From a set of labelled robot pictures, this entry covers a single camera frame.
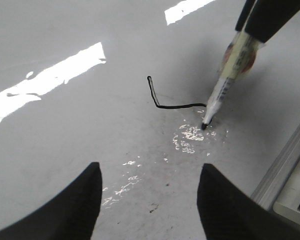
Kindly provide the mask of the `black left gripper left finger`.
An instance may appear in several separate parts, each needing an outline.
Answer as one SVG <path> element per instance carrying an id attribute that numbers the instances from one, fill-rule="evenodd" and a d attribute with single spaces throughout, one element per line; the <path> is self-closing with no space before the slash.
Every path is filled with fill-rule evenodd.
<path id="1" fill-rule="evenodd" d="M 101 199 L 100 164 L 92 162 L 45 205 L 0 230 L 0 240 L 89 240 Z"/>

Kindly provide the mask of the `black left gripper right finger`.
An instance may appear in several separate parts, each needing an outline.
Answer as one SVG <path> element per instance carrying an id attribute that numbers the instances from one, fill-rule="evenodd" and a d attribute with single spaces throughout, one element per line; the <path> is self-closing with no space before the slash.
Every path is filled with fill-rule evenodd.
<path id="1" fill-rule="evenodd" d="M 255 203 L 213 164 L 202 167 L 196 204 L 208 240 L 300 240 L 300 230 Z"/>

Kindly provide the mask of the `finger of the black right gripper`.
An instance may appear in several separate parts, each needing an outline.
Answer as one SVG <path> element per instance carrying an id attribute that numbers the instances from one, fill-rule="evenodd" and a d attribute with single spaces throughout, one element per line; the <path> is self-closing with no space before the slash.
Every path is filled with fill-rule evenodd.
<path id="1" fill-rule="evenodd" d="M 244 4 L 244 6 L 242 8 L 242 11 L 239 15 L 239 18 L 237 20 L 237 23 L 236 23 L 236 26 L 235 26 L 235 31 L 237 31 L 237 32 L 242 31 L 242 29 L 245 25 L 245 22 L 248 19 L 248 16 L 249 16 L 255 2 L 256 2 L 255 0 L 246 0 L 245 1 L 245 4 Z"/>
<path id="2" fill-rule="evenodd" d="M 266 43 L 299 11 L 300 0 L 258 0 L 244 31 Z"/>

